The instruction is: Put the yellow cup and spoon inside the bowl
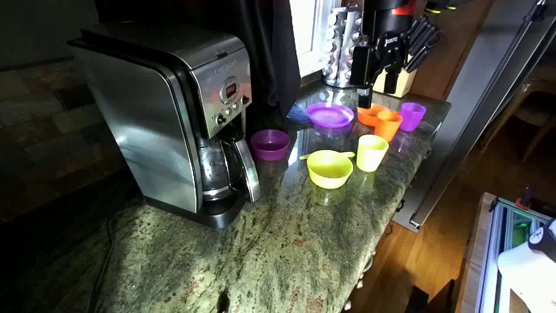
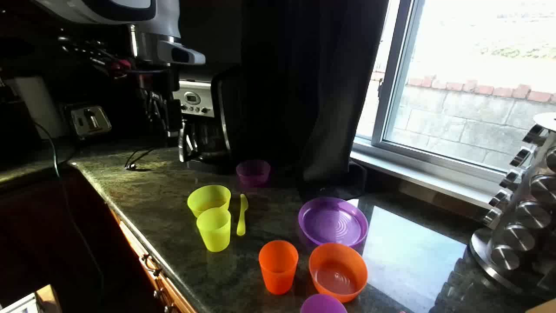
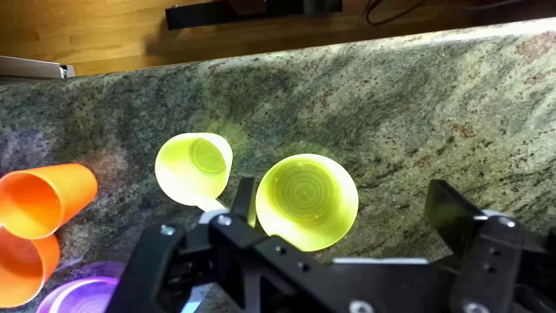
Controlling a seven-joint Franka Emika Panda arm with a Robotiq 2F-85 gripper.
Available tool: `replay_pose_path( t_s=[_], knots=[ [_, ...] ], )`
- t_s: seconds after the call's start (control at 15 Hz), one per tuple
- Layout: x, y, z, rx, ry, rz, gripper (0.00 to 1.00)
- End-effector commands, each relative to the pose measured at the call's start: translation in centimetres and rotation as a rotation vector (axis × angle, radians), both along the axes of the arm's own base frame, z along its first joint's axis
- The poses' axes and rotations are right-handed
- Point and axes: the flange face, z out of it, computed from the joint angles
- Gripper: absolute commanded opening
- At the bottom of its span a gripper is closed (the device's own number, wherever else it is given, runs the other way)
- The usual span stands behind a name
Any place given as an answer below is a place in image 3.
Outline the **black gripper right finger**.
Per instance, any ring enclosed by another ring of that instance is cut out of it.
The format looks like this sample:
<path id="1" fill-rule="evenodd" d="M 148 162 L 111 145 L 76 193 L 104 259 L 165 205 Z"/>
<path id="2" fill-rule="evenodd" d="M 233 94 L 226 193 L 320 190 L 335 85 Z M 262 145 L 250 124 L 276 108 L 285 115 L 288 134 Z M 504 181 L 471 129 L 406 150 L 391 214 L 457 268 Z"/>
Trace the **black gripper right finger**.
<path id="1" fill-rule="evenodd" d="M 462 256 L 473 242 L 474 219 L 481 211 L 443 179 L 427 188 L 424 216 L 446 247 Z"/>

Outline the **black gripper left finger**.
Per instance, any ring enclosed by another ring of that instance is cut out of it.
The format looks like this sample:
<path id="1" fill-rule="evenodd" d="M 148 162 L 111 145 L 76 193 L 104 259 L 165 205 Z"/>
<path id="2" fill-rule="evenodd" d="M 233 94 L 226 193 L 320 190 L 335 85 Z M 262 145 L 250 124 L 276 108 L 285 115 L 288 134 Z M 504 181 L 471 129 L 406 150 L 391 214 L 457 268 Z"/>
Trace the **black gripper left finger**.
<path id="1" fill-rule="evenodd" d="M 255 197 L 255 179 L 241 178 L 231 205 L 231 212 L 250 226 L 257 223 L 254 197 Z"/>

